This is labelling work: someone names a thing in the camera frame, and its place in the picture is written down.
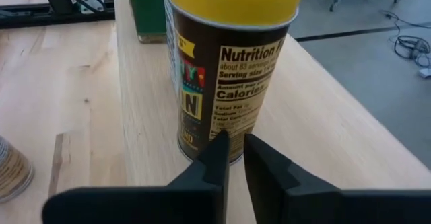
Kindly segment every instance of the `gray floor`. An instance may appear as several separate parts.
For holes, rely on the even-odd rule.
[[[302,0],[290,34],[298,38],[393,26],[391,20],[378,13],[379,9],[391,9],[392,1],[343,0],[331,13],[332,0]],[[410,22],[431,22],[430,5],[431,0],[401,0],[391,11]],[[431,79],[418,77],[418,66],[393,53],[388,38],[396,33],[315,40],[301,45],[431,168]],[[429,29],[406,29],[401,34],[431,42]]]

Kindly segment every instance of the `green container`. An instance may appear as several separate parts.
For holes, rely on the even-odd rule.
[[[166,41],[164,0],[130,0],[137,36],[142,43]]]

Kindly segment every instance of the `wooden table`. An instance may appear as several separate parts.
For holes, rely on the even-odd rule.
[[[116,25],[0,31],[0,135],[36,167],[0,205],[0,223],[39,223],[48,196],[74,186],[165,185],[189,165],[167,48],[138,43],[128,0],[116,11]],[[431,186],[429,170],[289,36],[254,133],[340,188]],[[227,218],[255,222],[243,161],[230,169]]]

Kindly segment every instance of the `black floor stripe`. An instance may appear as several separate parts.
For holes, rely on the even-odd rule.
[[[418,25],[419,26],[431,26],[431,22],[424,22],[424,23],[420,23]],[[402,25],[399,27],[400,27],[400,29],[417,28],[417,26],[413,26],[413,25]],[[375,28],[375,29],[368,29],[368,30],[355,30],[355,31],[351,31],[351,32],[323,34],[323,35],[318,35],[318,36],[305,36],[305,37],[301,37],[301,38],[295,38],[295,40],[298,42],[309,42],[309,41],[313,41],[313,40],[340,38],[340,37],[344,37],[344,36],[355,36],[355,35],[370,34],[370,33],[376,33],[376,32],[390,32],[390,31],[396,31],[396,30],[398,30],[396,26],[389,26],[389,27]]]

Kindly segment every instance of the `cylindrical can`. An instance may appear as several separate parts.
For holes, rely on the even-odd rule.
[[[170,2],[181,63],[180,148],[194,159],[227,130],[233,162],[255,125],[299,0]]]
[[[30,162],[0,136],[0,203],[15,198],[33,178]]]

